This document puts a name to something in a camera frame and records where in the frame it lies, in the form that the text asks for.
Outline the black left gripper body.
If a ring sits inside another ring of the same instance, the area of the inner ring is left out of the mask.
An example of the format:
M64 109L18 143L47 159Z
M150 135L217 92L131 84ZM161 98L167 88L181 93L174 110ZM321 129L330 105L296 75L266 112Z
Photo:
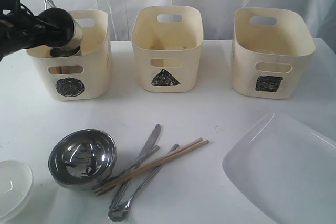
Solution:
M38 16L24 9L14 14L1 14L1 58L42 45L62 47L73 39L74 34L75 21L61 8L49 8Z

